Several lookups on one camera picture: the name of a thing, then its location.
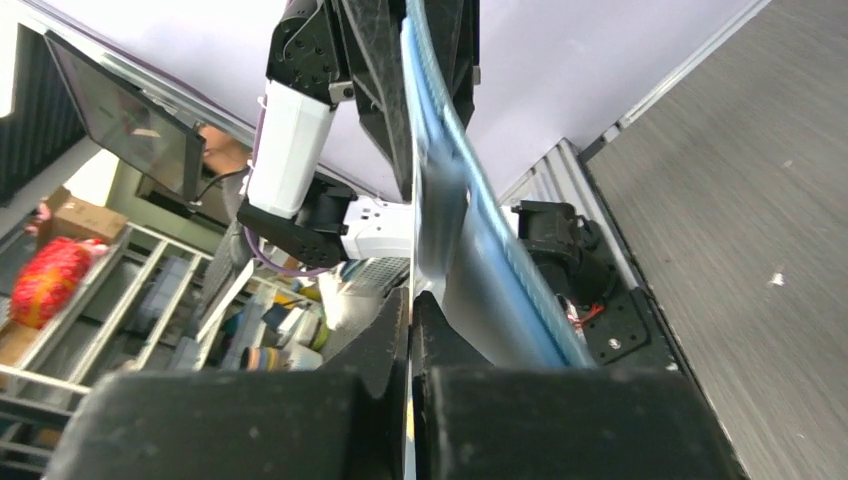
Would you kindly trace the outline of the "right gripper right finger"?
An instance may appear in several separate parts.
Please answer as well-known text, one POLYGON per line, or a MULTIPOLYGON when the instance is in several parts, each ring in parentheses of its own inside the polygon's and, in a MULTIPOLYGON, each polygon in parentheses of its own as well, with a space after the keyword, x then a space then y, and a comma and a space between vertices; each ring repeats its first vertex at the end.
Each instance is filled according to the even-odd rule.
POLYGON ((742 479, 693 383, 645 369, 497 368, 414 304, 420 479, 742 479))

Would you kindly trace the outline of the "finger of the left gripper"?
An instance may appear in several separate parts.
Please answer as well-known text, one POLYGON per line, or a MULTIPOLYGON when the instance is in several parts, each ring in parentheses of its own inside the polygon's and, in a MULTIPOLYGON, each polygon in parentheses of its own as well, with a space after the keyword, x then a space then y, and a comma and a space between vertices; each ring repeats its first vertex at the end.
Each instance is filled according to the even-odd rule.
POLYGON ((425 0, 430 36, 448 97, 464 127, 474 113, 479 78, 478 0, 425 0))
POLYGON ((411 199, 412 146, 400 51, 401 1, 336 1, 359 121, 411 199))

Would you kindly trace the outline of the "blue leather card holder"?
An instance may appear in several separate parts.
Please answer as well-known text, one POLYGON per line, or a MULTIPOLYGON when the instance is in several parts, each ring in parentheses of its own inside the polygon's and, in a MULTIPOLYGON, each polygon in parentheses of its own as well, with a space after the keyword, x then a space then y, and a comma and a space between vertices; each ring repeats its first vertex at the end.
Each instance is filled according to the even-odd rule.
POLYGON ((594 366, 495 199, 449 98, 423 2, 408 2, 406 13, 400 42, 418 268, 443 283, 449 325, 491 363, 594 366))

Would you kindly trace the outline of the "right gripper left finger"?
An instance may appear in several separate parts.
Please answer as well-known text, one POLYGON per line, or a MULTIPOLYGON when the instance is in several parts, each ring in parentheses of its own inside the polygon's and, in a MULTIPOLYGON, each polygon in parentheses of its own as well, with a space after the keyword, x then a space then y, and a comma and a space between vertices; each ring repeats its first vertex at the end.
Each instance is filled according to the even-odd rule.
POLYGON ((80 403, 48 479, 400 479, 410 300, 312 371, 138 372, 80 403))

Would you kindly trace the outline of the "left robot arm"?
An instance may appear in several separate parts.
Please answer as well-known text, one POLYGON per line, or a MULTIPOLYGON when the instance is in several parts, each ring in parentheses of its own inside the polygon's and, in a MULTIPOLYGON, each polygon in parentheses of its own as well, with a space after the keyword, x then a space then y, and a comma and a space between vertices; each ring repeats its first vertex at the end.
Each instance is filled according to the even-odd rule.
POLYGON ((479 81, 475 1, 291 1, 276 25, 239 222, 314 268, 409 258, 447 270, 469 204, 459 151, 479 81), (388 161, 401 199, 319 161, 340 104, 388 161))

